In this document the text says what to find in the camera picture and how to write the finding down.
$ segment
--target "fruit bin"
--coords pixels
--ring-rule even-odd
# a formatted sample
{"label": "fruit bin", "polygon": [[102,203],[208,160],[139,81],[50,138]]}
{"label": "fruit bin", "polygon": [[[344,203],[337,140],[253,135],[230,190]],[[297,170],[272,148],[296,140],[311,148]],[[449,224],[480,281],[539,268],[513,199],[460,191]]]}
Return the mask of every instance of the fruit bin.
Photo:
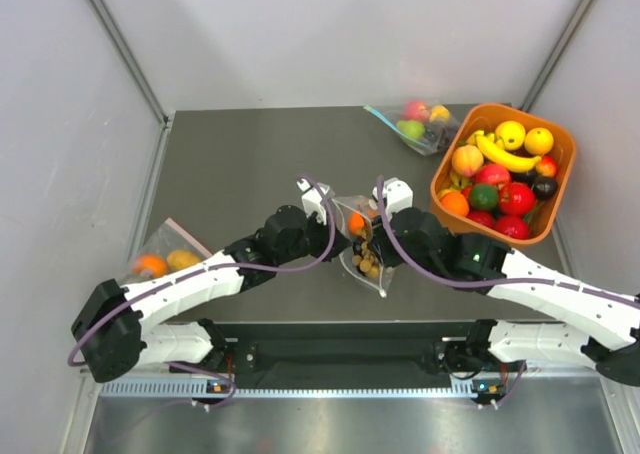
{"label": "fruit bin", "polygon": [[[493,229],[476,224],[465,217],[451,213],[444,208],[437,197],[437,193],[441,189],[448,187],[451,183],[449,179],[451,158],[453,156],[453,152],[457,147],[459,147],[459,143],[461,141],[466,141],[469,136],[478,129],[482,129],[485,132],[493,132],[498,124],[509,120],[518,121],[527,131],[536,127],[549,129],[554,137],[554,145],[549,155],[551,155],[558,163],[558,173],[556,175],[556,180],[558,181],[558,192],[552,199],[542,204],[540,209],[536,212],[529,226],[531,237],[525,240],[512,239],[494,231]],[[571,134],[561,126],[502,104],[480,104],[472,109],[463,121],[458,134],[447,150],[444,159],[440,163],[440,167],[438,167],[438,170],[431,181],[431,212],[435,214],[444,226],[455,234],[464,232],[480,232],[498,239],[512,247],[524,249],[542,241],[551,231],[558,207],[560,206],[564,191],[567,187],[567,183],[569,182],[569,176],[573,168],[575,157],[575,141]]]}

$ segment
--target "transparent bag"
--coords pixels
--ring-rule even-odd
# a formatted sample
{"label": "transparent bag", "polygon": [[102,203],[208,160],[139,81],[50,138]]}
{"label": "transparent bag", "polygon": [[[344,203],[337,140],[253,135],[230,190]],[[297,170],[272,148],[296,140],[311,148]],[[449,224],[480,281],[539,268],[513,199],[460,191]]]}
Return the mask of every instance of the transparent bag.
{"label": "transparent bag", "polygon": [[460,122],[438,101],[410,101],[395,106],[364,106],[411,149],[428,156],[447,150]]}
{"label": "transparent bag", "polygon": [[181,271],[211,257],[193,236],[167,219],[127,262],[119,284],[143,282]]}
{"label": "transparent bag", "polygon": [[352,249],[340,253],[344,269],[360,284],[387,297],[393,269],[384,267],[384,259],[374,243],[372,220],[377,207],[365,196],[334,197],[338,229],[352,242]]}

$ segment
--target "table surface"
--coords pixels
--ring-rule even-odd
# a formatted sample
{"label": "table surface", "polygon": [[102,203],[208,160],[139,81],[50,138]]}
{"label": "table surface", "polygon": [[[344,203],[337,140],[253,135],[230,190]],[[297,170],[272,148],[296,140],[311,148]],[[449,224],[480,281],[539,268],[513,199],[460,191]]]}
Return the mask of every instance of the table surface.
{"label": "table surface", "polygon": [[[450,106],[463,119],[470,105]],[[173,218],[212,252],[252,234],[283,204],[300,205],[304,173],[337,195],[368,195],[376,177],[398,177],[428,209],[442,156],[422,157],[361,107],[181,111],[175,116],[147,233]],[[527,250],[550,268],[561,263],[551,237]],[[336,259],[282,274],[242,294],[180,316],[189,321],[442,321],[540,319],[525,307],[457,292],[408,266],[396,270],[386,299],[361,287]]]}

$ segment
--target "dark purple fruit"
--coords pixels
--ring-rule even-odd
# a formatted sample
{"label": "dark purple fruit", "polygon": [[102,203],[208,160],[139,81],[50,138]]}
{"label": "dark purple fruit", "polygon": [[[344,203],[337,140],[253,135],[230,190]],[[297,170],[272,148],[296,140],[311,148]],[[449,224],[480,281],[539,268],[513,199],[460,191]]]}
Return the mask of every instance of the dark purple fruit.
{"label": "dark purple fruit", "polygon": [[547,199],[551,199],[555,193],[558,192],[558,181],[553,177],[540,176],[533,182],[531,190],[536,196],[536,199],[546,201]]}
{"label": "dark purple fruit", "polygon": [[538,171],[536,171],[535,169],[531,169],[527,172],[512,172],[511,180],[514,182],[522,182],[527,186],[531,186],[538,176]]}

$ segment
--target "green avocado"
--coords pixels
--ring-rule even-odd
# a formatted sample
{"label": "green avocado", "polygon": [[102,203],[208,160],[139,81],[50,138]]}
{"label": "green avocado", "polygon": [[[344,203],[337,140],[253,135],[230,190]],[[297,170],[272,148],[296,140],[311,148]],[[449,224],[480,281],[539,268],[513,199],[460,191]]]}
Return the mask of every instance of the green avocado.
{"label": "green avocado", "polygon": [[476,184],[469,193],[469,204],[480,211],[490,211],[498,205],[498,189],[491,184]]}

